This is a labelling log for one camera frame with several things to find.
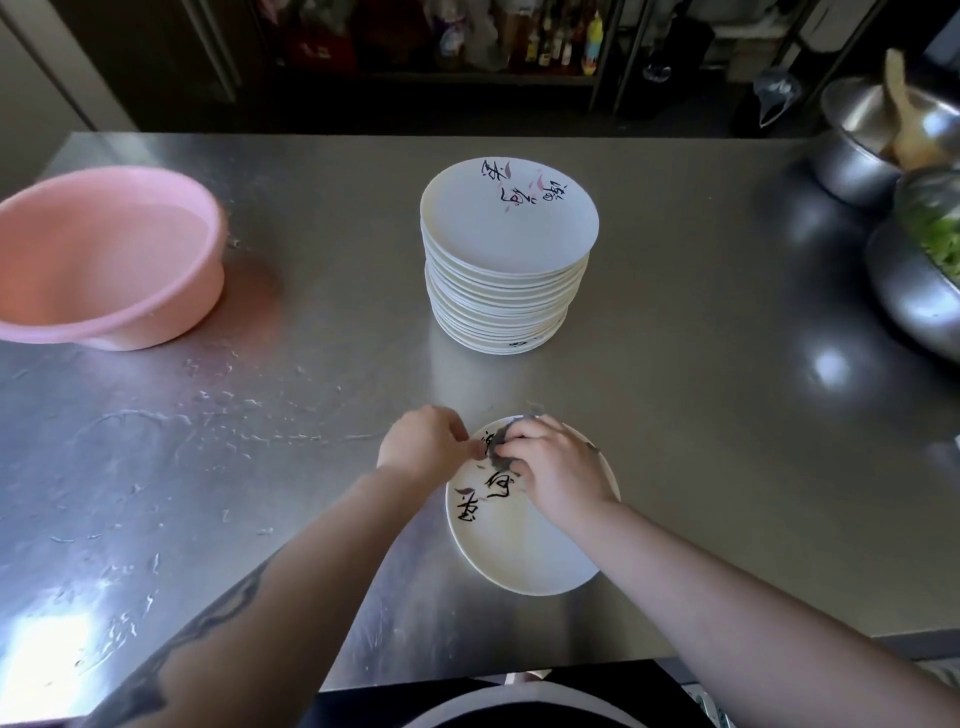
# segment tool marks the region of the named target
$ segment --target hand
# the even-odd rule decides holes
[[[470,458],[485,456],[486,446],[470,440],[460,415],[427,404],[394,423],[380,443],[376,467],[401,475],[426,498]]]
[[[511,469],[526,480],[527,496],[567,534],[590,508],[617,502],[597,454],[550,415],[517,420],[496,453],[519,458]]]

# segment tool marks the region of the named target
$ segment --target stainless steel bowl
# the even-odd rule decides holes
[[[917,88],[909,91],[914,106],[924,111],[927,133],[960,157],[960,110]],[[837,79],[821,94],[820,109],[830,129],[807,151],[820,184],[854,206],[889,206],[902,172],[880,156],[897,128],[883,87],[861,78]]]
[[[874,231],[866,262],[890,318],[922,346],[960,364],[960,290],[896,220]]]

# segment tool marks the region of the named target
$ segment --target stainless steel counter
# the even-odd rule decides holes
[[[89,135],[48,170],[197,178],[236,238],[212,316],[154,350],[0,346],[0,722],[85,712],[374,462],[426,401],[468,428],[534,403],[603,448],[624,499],[872,636],[960,627],[960,386],[878,316],[872,221],[795,144]],[[432,321],[420,192],[485,154],[593,196],[564,327],[510,357]],[[505,592],[431,498],[325,686],[671,654],[603,577]]]

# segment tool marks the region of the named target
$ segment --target person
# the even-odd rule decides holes
[[[737,726],[960,726],[960,697],[934,677],[619,502],[597,456],[553,417],[514,422],[497,453],[517,458],[511,467],[537,508],[658,627]],[[465,462],[483,457],[484,444],[469,439],[453,410],[406,413],[384,437],[373,472],[80,725],[297,725],[400,529]],[[566,711],[577,725],[642,725],[610,701],[546,686],[469,692],[410,724],[489,724],[512,710],[525,711],[524,720]]]

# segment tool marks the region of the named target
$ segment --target forearm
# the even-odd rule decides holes
[[[384,554],[417,512],[378,471],[188,624],[83,726],[284,726],[336,658]]]
[[[799,600],[619,504],[571,534],[745,726],[956,726],[960,698]]]

